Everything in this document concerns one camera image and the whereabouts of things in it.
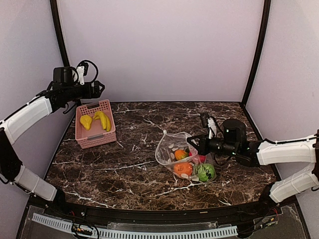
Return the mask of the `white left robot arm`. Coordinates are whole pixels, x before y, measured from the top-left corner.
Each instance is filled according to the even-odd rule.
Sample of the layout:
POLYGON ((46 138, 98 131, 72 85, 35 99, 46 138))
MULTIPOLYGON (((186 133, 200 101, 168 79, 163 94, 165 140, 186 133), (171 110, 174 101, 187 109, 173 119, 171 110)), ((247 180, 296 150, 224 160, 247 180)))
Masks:
POLYGON ((31 153, 30 146, 45 145, 40 142, 42 136, 29 136, 27 131, 69 102, 99 98, 104 89, 105 85, 99 81, 83 85, 51 82, 46 90, 0 122, 0 174, 7 183, 51 202, 52 211, 59 217, 66 217, 70 213, 64 192, 28 169, 20 158, 24 152, 31 153))

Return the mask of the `orange fake fruit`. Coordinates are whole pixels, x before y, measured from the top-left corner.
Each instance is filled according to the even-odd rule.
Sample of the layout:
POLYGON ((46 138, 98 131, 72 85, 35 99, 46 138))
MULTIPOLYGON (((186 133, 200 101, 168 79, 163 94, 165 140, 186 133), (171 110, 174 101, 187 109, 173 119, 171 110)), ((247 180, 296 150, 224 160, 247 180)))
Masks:
POLYGON ((173 167, 173 173, 180 178, 188 178, 192 175, 193 166, 189 162, 177 163, 173 167))

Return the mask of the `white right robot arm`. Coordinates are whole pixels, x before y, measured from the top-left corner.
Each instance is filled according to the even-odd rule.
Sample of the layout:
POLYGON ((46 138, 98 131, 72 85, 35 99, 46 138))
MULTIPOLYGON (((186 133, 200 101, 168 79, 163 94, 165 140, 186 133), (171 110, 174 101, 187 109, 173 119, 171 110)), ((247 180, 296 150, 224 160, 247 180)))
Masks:
POLYGON ((319 185, 319 135, 288 141, 248 141, 241 129, 226 129, 223 137, 199 135, 187 138, 200 155, 220 153, 236 159, 246 167, 304 162, 308 165, 286 179, 267 185, 254 211, 265 216, 285 199, 319 185))

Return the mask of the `yellow fake lemon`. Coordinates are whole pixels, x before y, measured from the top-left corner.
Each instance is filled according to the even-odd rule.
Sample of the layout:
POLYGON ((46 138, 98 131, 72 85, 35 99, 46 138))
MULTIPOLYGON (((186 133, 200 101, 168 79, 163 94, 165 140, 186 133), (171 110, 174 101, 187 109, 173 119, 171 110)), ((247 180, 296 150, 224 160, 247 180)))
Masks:
POLYGON ((93 119, 89 115, 82 115, 80 117, 80 123, 86 130, 90 130, 93 119))

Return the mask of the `clear zip top bag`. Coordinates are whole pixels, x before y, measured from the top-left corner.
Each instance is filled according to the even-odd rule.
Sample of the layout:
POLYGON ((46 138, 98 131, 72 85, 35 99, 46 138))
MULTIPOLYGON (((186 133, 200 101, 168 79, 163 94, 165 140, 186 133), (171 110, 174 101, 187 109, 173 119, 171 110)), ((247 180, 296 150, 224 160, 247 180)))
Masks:
MULTIPOLYGON (((194 160, 196 156, 199 156, 199 154, 191 154, 189 152, 188 145, 187 145, 187 138, 188 137, 191 137, 191 135, 189 133, 186 133, 186 132, 167 133, 167 131, 163 131, 163 136, 160 139, 160 141, 156 147, 156 150, 155 150, 155 159, 160 165, 164 166, 166 169, 168 169, 172 173, 173 173, 173 167, 175 164, 181 163, 181 162, 189 162, 193 166, 193 172, 192 172, 192 175, 190 177, 184 178, 184 179, 187 179, 189 181, 199 182, 201 184, 209 184, 213 180, 210 180, 208 182, 201 182, 201 181, 199 181, 199 179, 195 173, 196 166, 199 164, 203 164, 203 163, 201 163, 197 160, 196 161, 194 160), (181 150, 188 152, 189 157, 182 159, 180 161, 177 161, 175 159, 174 152, 178 149, 181 149, 181 150)), ((206 161, 204 163, 210 163, 213 165, 211 155, 207 154, 205 156, 206 156, 206 161)))

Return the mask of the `yellow fake banana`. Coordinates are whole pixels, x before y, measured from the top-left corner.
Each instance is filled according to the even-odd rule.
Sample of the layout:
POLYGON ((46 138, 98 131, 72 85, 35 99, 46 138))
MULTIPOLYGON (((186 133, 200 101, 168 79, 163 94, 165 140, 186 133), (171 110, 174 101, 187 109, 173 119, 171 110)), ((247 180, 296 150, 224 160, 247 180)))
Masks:
POLYGON ((100 120, 102 129, 109 132, 112 128, 109 117, 102 111, 97 111, 93 117, 94 120, 100 120))

